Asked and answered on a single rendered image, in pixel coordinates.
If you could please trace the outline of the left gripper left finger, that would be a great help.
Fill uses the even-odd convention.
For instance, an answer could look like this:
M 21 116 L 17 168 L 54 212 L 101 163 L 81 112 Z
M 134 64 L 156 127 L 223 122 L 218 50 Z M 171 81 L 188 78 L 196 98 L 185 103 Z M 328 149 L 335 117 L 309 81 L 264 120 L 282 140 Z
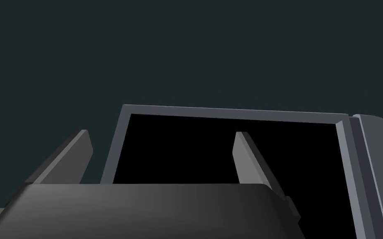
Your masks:
M 75 131 L 29 176 L 25 184 L 79 184 L 92 154 L 88 130 Z

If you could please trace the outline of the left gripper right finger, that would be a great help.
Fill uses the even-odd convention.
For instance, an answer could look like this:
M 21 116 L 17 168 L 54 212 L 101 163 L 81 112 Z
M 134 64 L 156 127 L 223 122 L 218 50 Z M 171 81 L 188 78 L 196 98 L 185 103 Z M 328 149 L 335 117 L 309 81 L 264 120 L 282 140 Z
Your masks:
M 249 133 L 236 132 L 232 156 L 240 184 L 264 184 L 281 199 L 286 199 L 278 180 Z

